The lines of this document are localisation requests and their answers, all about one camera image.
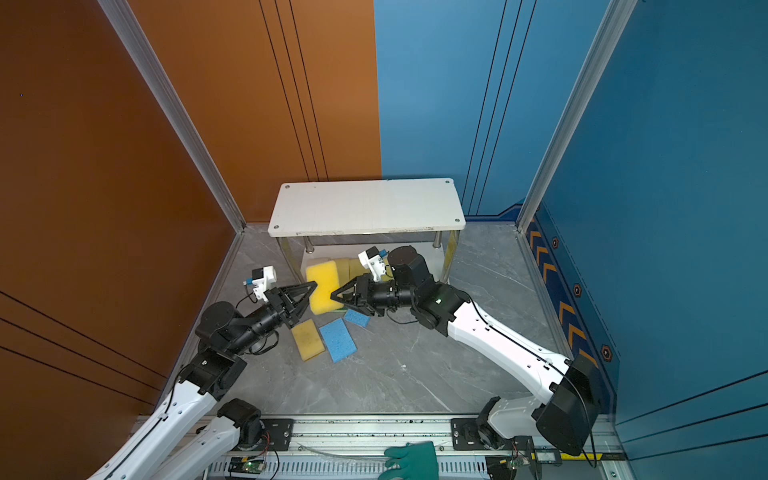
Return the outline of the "yellow foam sponge front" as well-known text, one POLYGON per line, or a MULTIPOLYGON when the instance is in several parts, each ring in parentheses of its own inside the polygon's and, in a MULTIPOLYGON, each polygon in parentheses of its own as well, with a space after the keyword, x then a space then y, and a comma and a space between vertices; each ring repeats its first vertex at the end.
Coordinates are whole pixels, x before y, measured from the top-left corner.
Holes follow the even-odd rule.
POLYGON ((350 276, 350 260, 349 259, 335 259, 334 260, 337 268, 338 278, 339 278, 339 284, 343 285, 347 283, 351 276, 350 276))

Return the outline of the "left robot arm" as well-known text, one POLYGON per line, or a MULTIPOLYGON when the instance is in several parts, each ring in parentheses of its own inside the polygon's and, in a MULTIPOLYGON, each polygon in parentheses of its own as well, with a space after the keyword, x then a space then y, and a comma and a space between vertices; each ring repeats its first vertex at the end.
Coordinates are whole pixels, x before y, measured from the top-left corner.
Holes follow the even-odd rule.
POLYGON ((248 315, 226 301, 210 305, 195 330, 197 354, 94 478, 195 479, 236 446, 260 445, 266 437, 260 410, 241 399, 221 400, 244 371, 246 352, 280 326, 296 325, 316 287, 314 281, 273 287, 248 315))

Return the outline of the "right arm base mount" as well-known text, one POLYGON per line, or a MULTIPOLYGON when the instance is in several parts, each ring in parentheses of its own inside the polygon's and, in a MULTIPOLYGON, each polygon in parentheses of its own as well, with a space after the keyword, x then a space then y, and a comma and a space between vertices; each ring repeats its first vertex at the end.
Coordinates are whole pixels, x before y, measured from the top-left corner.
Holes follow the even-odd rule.
POLYGON ((496 450, 502 445, 486 417, 450 420, 453 448, 457 451, 496 450))

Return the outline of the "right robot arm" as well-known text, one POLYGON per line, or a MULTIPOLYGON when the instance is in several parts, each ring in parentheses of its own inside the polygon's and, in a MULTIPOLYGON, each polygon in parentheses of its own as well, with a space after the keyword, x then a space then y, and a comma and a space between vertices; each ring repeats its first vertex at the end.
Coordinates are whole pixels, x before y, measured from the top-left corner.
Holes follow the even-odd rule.
POLYGON ((382 260, 371 247, 359 256, 366 273, 329 297, 367 316, 406 308, 423 327, 473 348, 517 379, 529 399, 490 399, 475 419, 482 445, 501 449, 515 437, 539 434, 552 447, 578 456, 593 442, 602 411, 600 375, 583 356, 569 359, 508 328, 466 292, 434 278, 412 246, 382 260))

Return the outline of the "yellow foam sponge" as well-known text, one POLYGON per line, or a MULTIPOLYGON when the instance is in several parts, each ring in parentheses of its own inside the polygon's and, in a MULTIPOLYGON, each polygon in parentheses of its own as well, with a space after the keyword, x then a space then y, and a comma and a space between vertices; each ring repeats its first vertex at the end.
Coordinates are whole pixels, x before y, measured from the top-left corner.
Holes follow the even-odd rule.
POLYGON ((326 351, 313 319, 308 319, 292 327, 291 334, 304 362, 308 362, 326 351))
POLYGON ((349 259, 335 259, 334 260, 337 268, 338 278, 339 278, 339 284, 343 285, 347 283, 351 276, 350 276, 350 260, 349 259))
POLYGON ((369 270, 361 264, 358 258, 349 260, 348 271, 350 278, 355 278, 369 272, 369 270))

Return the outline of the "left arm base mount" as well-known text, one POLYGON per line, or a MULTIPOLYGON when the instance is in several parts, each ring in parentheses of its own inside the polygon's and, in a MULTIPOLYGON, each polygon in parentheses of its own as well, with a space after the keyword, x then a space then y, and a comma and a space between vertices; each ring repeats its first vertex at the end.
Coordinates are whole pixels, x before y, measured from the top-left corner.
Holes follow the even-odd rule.
POLYGON ((295 420, 292 418, 262 418, 262 431, 254 446, 256 452, 268 449, 283 453, 289 450, 295 420))

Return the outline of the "thick yellow sponge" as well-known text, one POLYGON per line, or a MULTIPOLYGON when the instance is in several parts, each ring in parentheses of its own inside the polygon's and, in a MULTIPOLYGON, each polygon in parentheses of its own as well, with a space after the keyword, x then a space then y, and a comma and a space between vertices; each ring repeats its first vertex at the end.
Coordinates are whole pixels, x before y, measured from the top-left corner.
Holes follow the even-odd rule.
POLYGON ((342 303, 331 298, 331 294, 341 286, 335 261, 309 266, 306 269, 306 278, 317 284, 310 296, 310 309, 314 315, 322 315, 343 307, 342 303))

